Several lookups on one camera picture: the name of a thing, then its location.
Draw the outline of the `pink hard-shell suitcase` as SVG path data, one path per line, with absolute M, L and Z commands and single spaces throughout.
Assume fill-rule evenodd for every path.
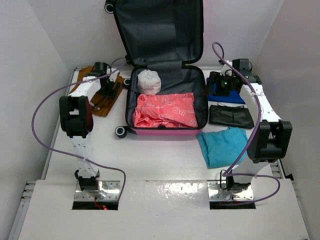
M 208 122 L 206 80 L 196 66 L 204 51 L 204 4 L 201 0 L 107 0 L 104 10 L 114 16 L 126 56 L 133 66 L 127 89 L 125 122 L 115 134 L 192 136 Z M 156 71 L 161 95 L 193 93 L 195 127 L 134 126 L 133 115 L 139 97 L 138 74 Z

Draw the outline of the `brown garment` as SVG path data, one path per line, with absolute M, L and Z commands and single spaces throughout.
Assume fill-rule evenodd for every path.
M 80 68 L 80 69 L 76 70 L 76 72 L 78 72 L 76 82 L 82 82 L 85 74 L 90 73 L 92 69 L 93 69 L 93 66 L 89 65 L 87 67 Z M 103 118 L 107 117 L 107 115 L 109 114 L 110 110 L 112 109 L 113 105 L 117 101 L 120 93 L 122 92 L 122 90 L 124 88 L 125 78 L 120 76 L 119 71 L 117 71 L 116 73 L 113 73 L 111 75 L 110 79 L 115 80 L 113 90 L 115 90 L 117 87 L 119 87 L 118 90 L 116 91 L 116 96 L 114 99 L 111 99 L 106 96 L 103 96 L 102 93 L 96 93 L 92 97 L 92 99 L 90 100 L 91 111 L 92 111 L 92 114 L 95 116 L 103 117 Z M 71 90 L 69 91 L 69 93 L 76 91 L 78 86 L 79 86 L 79 84 L 76 84 L 75 86 L 73 86 L 71 88 Z

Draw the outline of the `white cloth bundle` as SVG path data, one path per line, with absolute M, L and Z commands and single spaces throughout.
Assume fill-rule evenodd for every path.
M 141 94 L 154 96 L 160 92 L 162 82 L 156 71 L 145 69 L 137 78 L 137 89 Z

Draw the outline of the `black leather pouch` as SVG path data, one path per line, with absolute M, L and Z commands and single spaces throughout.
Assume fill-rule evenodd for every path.
M 250 111 L 243 105 L 211 105 L 209 108 L 209 123 L 242 129 L 252 129 L 254 127 Z

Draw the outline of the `pink bear-print garment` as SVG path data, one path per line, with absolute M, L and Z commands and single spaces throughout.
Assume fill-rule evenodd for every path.
M 140 94 L 132 115 L 136 128 L 197 128 L 194 94 Z

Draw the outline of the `turquoise shirt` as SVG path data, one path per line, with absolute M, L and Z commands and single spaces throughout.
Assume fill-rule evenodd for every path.
M 202 132 L 197 140 L 208 169 L 230 166 L 248 142 L 247 133 L 238 127 L 218 132 Z

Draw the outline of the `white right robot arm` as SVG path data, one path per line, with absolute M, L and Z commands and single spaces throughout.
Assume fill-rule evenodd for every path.
M 215 98 L 223 99 L 237 93 L 255 121 L 247 144 L 240 152 L 247 157 L 222 173 L 223 190 L 241 192 L 251 185 L 262 168 L 285 157 L 293 126 L 274 112 L 261 79 L 252 73 L 251 62 L 246 58 L 228 62 L 220 72 L 210 72 L 207 90 Z

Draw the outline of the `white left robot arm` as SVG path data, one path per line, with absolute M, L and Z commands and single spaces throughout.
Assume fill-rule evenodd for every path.
M 61 129 L 70 138 L 75 150 L 78 169 L 75 178 L 80 190 L 96 200 L 102 200 L 108 194 L 108 186 L 100 180 L 97 166 L 86 159 L 94 159 L 91 132 L 94 127 L 91 100 L 97 92 L 115 95 L 114 83 L 118 71 L 104 62 L 96 62 L 89 73 L 76 85 L 67 96 L 59 99 Z

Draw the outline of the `dark blue garment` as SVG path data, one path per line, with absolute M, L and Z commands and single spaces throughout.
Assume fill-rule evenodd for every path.
M 245 104 L 243 99 L 240 97 L 237 91 L 230 91 L 229 96 L 218 96 L 215 94 L 216 84 L 213 84 L 212 94 L 207 96 L 210 102 L 222 102 L 222 103 L 232 103 L 232 104 Z

